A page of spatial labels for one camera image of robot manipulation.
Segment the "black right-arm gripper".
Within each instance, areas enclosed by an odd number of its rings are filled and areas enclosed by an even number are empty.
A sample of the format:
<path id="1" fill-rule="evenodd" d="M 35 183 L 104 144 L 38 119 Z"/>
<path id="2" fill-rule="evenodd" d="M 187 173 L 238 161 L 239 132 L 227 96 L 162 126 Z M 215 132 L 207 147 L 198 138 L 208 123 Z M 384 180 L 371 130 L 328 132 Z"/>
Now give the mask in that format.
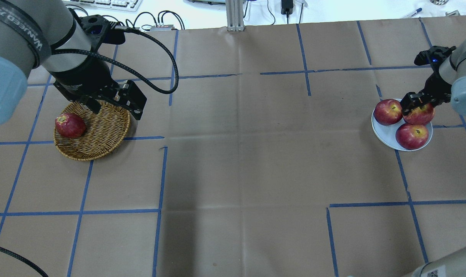
<path id="1" fill-rule="evenodd" d="M 414 109 L 431 103 L 433 107 L 449 103 L 451 100 L 451 84 L 435 74 L 425 82 L 424 88 L 419 92 L 408 92 L 400 100 L 402 115 L 409 115 Z"/>

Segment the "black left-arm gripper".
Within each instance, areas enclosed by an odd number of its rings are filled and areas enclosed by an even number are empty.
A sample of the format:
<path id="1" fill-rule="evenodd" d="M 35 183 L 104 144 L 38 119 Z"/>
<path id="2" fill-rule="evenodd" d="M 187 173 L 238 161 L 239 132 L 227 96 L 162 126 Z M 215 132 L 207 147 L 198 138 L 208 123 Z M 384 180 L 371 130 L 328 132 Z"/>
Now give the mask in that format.
<path id="1" fill-rule="evenodd" d="M 81 65 L 63 72 L 50 72 L 55 78 L 54 86 L 70 102 L 84 105 L 98 114 L 100 100 L 122 107 L 140 120 L 147 97 L 132 80 L 113 80 L 108 65 L 97 58 L 87 58 Z"/>

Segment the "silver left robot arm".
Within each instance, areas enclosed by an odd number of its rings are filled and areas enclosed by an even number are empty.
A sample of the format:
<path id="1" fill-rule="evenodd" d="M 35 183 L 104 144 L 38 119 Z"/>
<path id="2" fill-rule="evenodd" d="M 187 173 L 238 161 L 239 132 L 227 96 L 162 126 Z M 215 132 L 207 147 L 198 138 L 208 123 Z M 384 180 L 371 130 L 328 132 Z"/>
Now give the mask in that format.
<path id="1" fill-rule="evenodd" d="M 0 125 L 13 116 L 38 67 L 66 100 L 93 113 L 108 102 L 140 120 L 146 96 L 133 81 L 113 80 L 112 60 L 98 53 L 103 43 L 124 42 L 123 26 L 100 15 L 79 18 L 60 0 L 0 0 Z"/>

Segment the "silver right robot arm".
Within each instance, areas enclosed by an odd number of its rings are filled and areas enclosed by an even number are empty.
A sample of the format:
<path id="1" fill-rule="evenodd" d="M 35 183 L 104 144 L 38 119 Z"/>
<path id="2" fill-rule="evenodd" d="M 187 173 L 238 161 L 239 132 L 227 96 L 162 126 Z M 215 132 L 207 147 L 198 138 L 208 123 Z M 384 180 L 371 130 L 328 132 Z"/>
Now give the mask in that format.
<path id="1" fill-rule="evenodd" d="M 430 103 L 449 102 L 459 115 L 466 117 L 466 39 L 458 47 L 432 46 L 420 52 L 414 63 L 430 65 L 433 74 L 424 88 L 407 93 L 401 100 L 404 115 Z M 425 263 L 408 273 L 409 277 L 466 277 L 466 247 L 438 260 Z"/>

